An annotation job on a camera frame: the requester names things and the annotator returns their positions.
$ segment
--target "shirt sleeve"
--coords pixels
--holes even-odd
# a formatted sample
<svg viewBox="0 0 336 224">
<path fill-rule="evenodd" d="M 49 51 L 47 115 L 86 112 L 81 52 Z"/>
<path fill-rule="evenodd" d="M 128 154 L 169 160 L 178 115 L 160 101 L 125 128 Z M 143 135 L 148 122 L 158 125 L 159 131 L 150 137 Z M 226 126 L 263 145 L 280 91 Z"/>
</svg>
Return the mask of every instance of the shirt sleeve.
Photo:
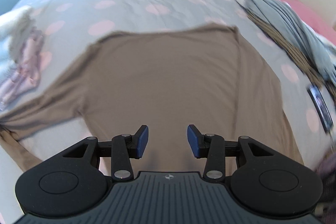
<svg viewBox="0 0 336 224">
<path fill-rule="evenodd" d="M 40 97 L 0 117 L 0 145 L 23 171 L 41 161 L 17 141 L 83 114 L 87 74 L 96 52 L 93 48 L 89 47 Z"/>
</svg>

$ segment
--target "bed sheet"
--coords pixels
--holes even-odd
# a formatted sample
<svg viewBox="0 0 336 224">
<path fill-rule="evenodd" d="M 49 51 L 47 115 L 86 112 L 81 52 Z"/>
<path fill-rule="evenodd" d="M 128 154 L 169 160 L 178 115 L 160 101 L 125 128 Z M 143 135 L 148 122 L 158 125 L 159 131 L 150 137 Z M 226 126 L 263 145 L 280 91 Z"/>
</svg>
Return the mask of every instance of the bed sheet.
<svg viewBox="0 0 336 224">
<path fill-rule="evenodd" d="M 26 4 L 35 8 L 37 28 L 45 33 L 42 54 L 50 63 L 42 72 L 39 87 L 19 97 L 6 111 L 42 94 L 89 44 L 108 32 L 175 31 L 216 22 L 238 26 L 280 79 L 283 109 L 305 165 L 315 168 L 330 147 L 330 137 L 324 133 L 306 91 L 308 78 L 234 0 L 21 0 L 16 7 Z M 322 95 L 336 121 L 335 107 L 325 89 Z M 42 130 L 21 144 L 45 160 L 89 135 L 83 119 L 78 118 Z M 9 224 L 21 214 L 14 194 L 21 171 L 1 147 L 0 158 L 0 195 L 4 197 L 0 213 Z"/>
</svg>

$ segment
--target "brown ribbed clothing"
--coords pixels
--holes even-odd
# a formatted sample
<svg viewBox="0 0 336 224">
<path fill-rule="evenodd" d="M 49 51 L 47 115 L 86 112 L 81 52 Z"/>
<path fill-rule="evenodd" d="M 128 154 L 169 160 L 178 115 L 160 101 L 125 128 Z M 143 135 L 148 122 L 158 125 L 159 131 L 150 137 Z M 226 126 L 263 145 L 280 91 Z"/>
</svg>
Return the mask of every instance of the brown ribbed clothing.
<svg viewBox="0 0 336 224">
<path fill-rule="evenodd" d="M 279 47 L 281 47 L 289 56 L 289 58 L 298 66 L 298 68 L 307 75 L 310 82 L 319 88 L 325 85 L 336 104 L 336 87 L 330 81 L 325 81 L 319 74 L 312 62 L 300 51 L 299 48 L 292 45 L 284 39 L 284 37 L 271 25 L 262 21 L 254 14 L 246 10 L 248 18 L 250 18 L 261 30 L 263 30 L 270 38 L 272 38 Z"/>
<path fill-rule="evenodd" d="M 303 163 L 282 108 L 280 82 L 236 27 L 135 34 L 116 32 L 91 45 L 40 97 L 0 117 L 0 144 L 27 170 L 40 161 L 17 140 L 83 116 L 99 141 L 149 126 L 134 171 L 203 170 L 186 129 L 252 138 Z M 228 161 L 227 174 L 235 170 Z"/>
</svg>

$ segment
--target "polka dot bed sheet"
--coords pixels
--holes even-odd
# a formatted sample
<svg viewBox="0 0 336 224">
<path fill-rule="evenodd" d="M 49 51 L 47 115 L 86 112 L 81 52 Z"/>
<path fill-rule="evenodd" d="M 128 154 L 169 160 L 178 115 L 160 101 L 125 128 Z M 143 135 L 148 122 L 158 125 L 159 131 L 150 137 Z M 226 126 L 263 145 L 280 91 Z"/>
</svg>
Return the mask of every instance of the polka dot bed sheet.
<svg viewBox="0 0 336 224">
<path fill-rule="evenodd" d="M 306 91 L 308 78 L 234 0 L 20 0 L 16 7 L 26 4 L 34 7 L 37 28 L 45 33 L 43 52 L 49 61 L 39 87 L 19 97 L 8 110 L 40 95 L 89 44 L 109 32 L 176 31 L 216 22 L 238 26 L 280 79 L 283 109 L 305 165 L 315 168 L 330 147 L 330 137 Z M 336 121 L 335 107 L 325 89 L 322 95 Z M 45 160 L 89 135 L 79 118 L 42 130 L 21 144 Z M 6 169 L 0 175 L 0 193 L 6 197 L 1 199 L 0 212 L 4 221 L 11 223 L 21 214 L 13 192 L 21 171 L 2 148 L 0 157 L 0 168 Z"/>
</svg>

